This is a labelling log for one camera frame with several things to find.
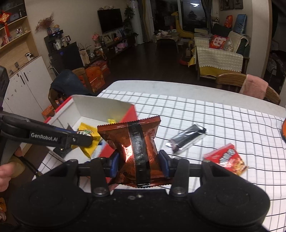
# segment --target pink towel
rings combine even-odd
[[[268,83],[265,80],[247,74],[246,79],[244,80],[244,83],[239,93],[250,97],[264,99],[267,87]]]

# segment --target wooden chair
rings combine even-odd
[[[236,86],[235,92],[238,93],[244,83],[245,78],[246,75],[241,73],[221,74],[216,78],[217,89],[221,89],[222,85],[228,85],[228,90],[230,91],[230,86]],[[267,87],[265,98],[277,105],[279,105],[281,101],[279,94],[270,86]]]
[[[61,94],[61,93],[58,93],[56,90],[54,89],[50,89],[49,91],[49,95],[48,95],[48,98],[49,98],[49,101],[50,103],[52,104],[53,108],[54,109],[57,109],[59,106],[57,105],[56,103],[56,100],[59,101],[59,104],[61,104],[62,102],[60,101],[60,98],[62,98],[63,101],[66,100],[66,97]]]
[[[78,77],[79,76],[82,76],[84,78],[84,83],[86,84],[86,88],[91,92],[93,93],[93,90],[92,90],[92,87],[90,85],[90,82],[89,82],[89,79],[88,79],[88,76],[86,75],[86,70],[84,68],[78,68],[78,69],[74,69],[72,71],[75,75],[77,75]]]

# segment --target human hand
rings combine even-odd
[[[17,157],[22,156],[20,147],[17,148],[14,155]],[[8,188],[9,181],[15,171],[16,165],[15,162],[10,162],[0,166],[0,192],[4,192]]]

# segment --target cabinet handle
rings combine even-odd
[[[27,81],[29,81],[25,73],[24,73],[24,75],[25,75],[25,77],[26,77]]]
[[[23,81],[23,78],[22,78],[22,76],[20,75],[20,77],[21,77],[21,80]],[[25,82],[23,81],[23,84],[25,85]]]

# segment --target vase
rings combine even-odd
[[[52,31],[52,29],[50,27],[47,28],[47,32],[48,32],[48,35],[53,33],[53,31]]]

